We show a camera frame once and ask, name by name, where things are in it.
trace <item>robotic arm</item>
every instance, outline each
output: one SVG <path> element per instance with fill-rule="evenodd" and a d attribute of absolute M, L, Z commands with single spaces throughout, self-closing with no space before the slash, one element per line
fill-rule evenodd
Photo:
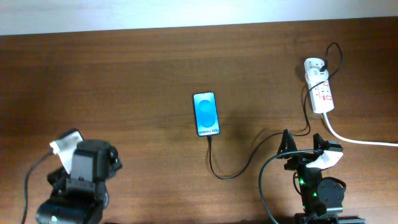
<path fill-rule="evenodd" d="M 39 224 L 97 224 L 108 206 L 105 182 L 122 168 L 118 151 L 102 140 L 84 140 L 77 129 L 50 144 L 63 167 L 50 173 L 50 198 L 36 213 Z"/>
<path fill-rule="evenodd" d="M 313 136 L 314 153 L 296 153 L 281 156 L 288 159 L 285 170 L 296 171 L 305 213 L 296 213 L 297 224 L 365 223 L 360 218 L 339 218 L 346 184 L 334 177 L 322 177 L 322 171 L 334 166 L 343 156 L 338 142 L 324 141 L 319 134 Z M 292 135 L 285 130 L 277 154 L 297 151 Z"/>

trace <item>phone screen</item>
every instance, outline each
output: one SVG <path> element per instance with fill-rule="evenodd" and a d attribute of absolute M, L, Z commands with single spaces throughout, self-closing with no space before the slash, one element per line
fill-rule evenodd
<path fill-rule="evenodd" d="M 218 124 L 216 99 L 213 92 L 197 93 L 193 96 L 195 117 L 199 136 L 209 136 L 220 133 Z"/>

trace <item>white wall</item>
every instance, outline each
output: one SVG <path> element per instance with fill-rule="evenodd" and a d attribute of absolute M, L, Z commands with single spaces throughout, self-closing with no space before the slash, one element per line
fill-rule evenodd
<path fill-rule="evenodd" d="M 398 16 L 397 0 L 0 0 L 0 35 Z"/>

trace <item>green led light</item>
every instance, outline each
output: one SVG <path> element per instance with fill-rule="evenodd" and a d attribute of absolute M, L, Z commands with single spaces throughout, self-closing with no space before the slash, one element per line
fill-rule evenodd
<path fill-rule="evenodd" d="M 51 216 L 51 222 L 57 222 L 58 221 L 58 218 L 56 217 L 56 216 Z"/>

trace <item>white power strip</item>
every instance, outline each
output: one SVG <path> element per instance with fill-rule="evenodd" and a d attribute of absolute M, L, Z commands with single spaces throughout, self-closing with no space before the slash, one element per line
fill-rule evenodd
<path fill-rule="evenodd" d="M 318 83 L 324 82 L 310 92 L 312 110 L 318 114 L 329 112 L 335 108 L 331 97 L 330 85 L 327 81 L 329 72 L 328 70 L 320 71 L 324 64 L 324 61 L 319 58 L 308 58 L 304 62 L 305 80 L 308 83 L 308 89 L 310 90 Z"/>

